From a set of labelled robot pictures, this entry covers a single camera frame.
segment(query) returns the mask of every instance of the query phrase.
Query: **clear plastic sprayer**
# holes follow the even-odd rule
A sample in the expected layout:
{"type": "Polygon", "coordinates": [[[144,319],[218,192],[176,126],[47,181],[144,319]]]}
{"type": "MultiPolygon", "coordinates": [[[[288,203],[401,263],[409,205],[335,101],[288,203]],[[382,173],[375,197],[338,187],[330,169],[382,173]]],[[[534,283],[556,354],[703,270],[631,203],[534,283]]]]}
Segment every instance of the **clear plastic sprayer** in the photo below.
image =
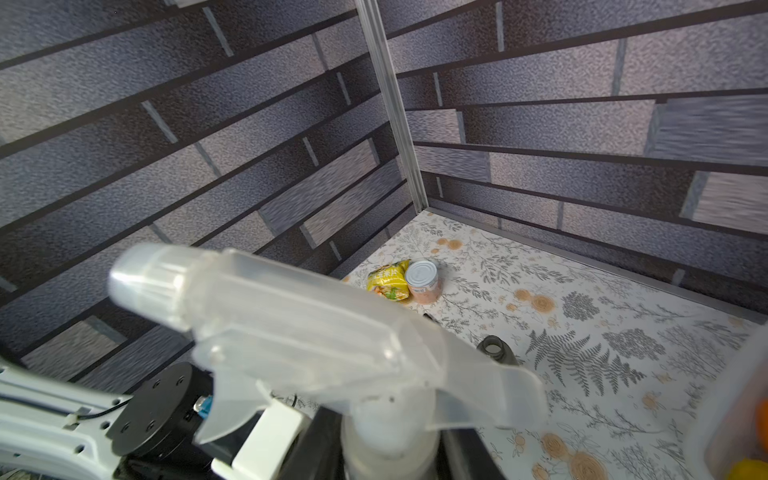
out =
{"type": "Polygon", "coordinates": [[[141,244],[113,266],[109,293],[117,305],[192,331],[195,361],[214,372],[199,443],[244,424],[272,389],[352,416],[384,452],[424,431],[523,429],[546,418],[532,372],[494,362],[391,300],[282,263],[141,244]]]}

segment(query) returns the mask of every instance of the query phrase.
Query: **can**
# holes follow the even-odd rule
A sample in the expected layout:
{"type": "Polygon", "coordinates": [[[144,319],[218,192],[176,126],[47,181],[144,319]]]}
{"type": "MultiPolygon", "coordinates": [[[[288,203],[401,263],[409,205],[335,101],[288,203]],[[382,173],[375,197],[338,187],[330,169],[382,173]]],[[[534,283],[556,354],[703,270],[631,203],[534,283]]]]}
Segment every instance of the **can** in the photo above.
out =
{"type": "Polygon", "coordinates": [[[434,303],[442,292],[437,267],[429,260],[411,263],[406,270],[406,282],[413,299],[422,305],[434,303]]]}

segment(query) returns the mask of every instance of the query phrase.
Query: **orange object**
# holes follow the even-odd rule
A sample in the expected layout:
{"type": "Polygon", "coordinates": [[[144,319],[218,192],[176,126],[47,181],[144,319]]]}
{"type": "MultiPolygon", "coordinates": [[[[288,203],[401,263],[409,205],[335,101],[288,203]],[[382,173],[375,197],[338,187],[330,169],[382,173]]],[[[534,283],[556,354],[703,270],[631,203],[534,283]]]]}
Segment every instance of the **orange object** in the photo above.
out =
{"type": "Polygon", "coordinates": [[[727,480],[768,480],[768,463],[742,460],[733,466],[727,480]]]}
{"type": "Polygon", "coordinates": [[[763,400],[757,404],[756,424],[757,438],[763,446],[763,450],[768,452],[768,400],[763,400]]]}

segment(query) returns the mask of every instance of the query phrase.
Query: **yellow snack bag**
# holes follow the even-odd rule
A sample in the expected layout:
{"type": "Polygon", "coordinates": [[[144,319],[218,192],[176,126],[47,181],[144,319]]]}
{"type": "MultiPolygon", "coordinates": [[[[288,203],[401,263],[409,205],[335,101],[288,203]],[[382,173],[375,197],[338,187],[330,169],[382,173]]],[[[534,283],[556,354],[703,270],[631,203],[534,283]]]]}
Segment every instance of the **yellow snack bag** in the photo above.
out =
{"type": "Polygon", "coordinates": [[[391,263],[369,273],[368,291],[398,302],[408,298],[411,293],[406,282],[406,270],[410,262],[403,260],[391,263]]]}

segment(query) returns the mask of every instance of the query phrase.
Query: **can lid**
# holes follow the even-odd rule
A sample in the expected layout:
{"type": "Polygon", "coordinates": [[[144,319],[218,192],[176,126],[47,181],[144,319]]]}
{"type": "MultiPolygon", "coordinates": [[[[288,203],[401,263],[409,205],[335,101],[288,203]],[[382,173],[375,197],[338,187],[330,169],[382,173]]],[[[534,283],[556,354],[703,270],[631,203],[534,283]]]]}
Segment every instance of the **can lid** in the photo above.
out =
{"type": "Polygon", "coordinates": [[[406,282],[410,286],[427,286],[437,277],[437,267],[429,260],[411,263],[406,270],[406,282]]]}

